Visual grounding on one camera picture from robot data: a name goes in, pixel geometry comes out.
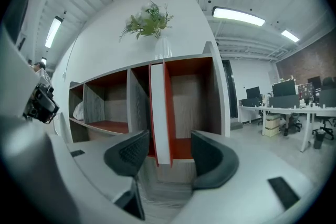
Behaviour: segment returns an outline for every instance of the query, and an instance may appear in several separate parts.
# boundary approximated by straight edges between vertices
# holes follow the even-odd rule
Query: shelf
[[[128,124],[125,122],[113,122],[113,121],[100,121],[85,124],[84,121],[78,121],[70,117],[70,120],[76,122],[86,128],[92,129],[94,131],[100,131],[102,133],[110,135],[120,135],[128,133]]]
[[[127,122],[115,122],[115,121],[99,121],[94,123],[89,123],[88,125],[110,131],[115,133],[127,134],[128,133],[128,123]]]

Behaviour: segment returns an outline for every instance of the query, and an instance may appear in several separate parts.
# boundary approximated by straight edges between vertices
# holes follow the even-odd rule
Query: camera
[[[38,119],[49,124],[55,117],[59,106],[53,100],[53,87],[43,83],[36,85],[24,112],[24,117]]]

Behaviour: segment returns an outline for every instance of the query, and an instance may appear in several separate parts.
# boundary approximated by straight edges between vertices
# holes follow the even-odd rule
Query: black rectangular panel
[[[286,210],[300,199],[282,177],[271,178],[268,182]]]
[[[274,84],[272,85],[272,90],[274,97],[294,95],[296,94],[295,82],[294,80],[288,80],[285,82]]]
[[[255,106],[260,106],[260,100],[257,98],[242,99],[241,104],[243,106],[252,106],[254,108]]]
[[[300,108],[299,95],[289,95],[289,96],[280,96],[280,97],[270,97],[269,106],[274,108],[288,109],[288,108]]]
[[[336,107],[336,89],[320,91],[320,107],[325,104],[326,108]]]
[[[77,150],[77,151],[73,151],[73,152],[70,152],[70,153],[71,153],[72,157],[76,157],[76,156],[85,154],[85,152],[82,151],[82,150]]]
[[[260,98],[260,89],[259,87],[254,87],[246,90],[247,99],[251,98]]]

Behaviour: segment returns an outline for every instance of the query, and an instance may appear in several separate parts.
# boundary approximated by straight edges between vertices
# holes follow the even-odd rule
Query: white wall
[[[160,7],[168,4],[174,15],[169,22],[172,28],[162,31],[172,44],[174,56],[201,54],[206,41],[216,45],[209,24],[196,0],[152,0]],[[97,14],[86,25],[74,46],[69,59],[65,81],[68,50],[53,75],[55,101],[68,118],[68,94],[70,81],[83,82],[102,73],[124,66],[154,59],[155,37],[127,35],[119,43],[125,20],[140,11],[149,0],[118,0]]]
[[[234,76],[238,113],[239,100],[246,99],[246,89],[259,87],[261,94],[272,91],[272,83],[277,82],[278,71],[274,63],[253,60],[230,60],[232,74]],[[244,111],[240,114],[239,121],[246,122],[252,113],[252,120],[259,118],[258,112]]]

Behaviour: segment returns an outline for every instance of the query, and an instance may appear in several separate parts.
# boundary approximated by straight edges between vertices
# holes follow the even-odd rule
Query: computer monitor
[[[272,85],[273,89],[273,96],[288,96],[288,95],[295,95],[295,82],[294,80],[288,80],[285,82],[277,83]]]
[[[247,99],[260,98],[259,87],[254,87],[246,90]]]
[[[308,79],[308,83],[313,83],[315,89],[320,89],[322,86],[320,76]]]

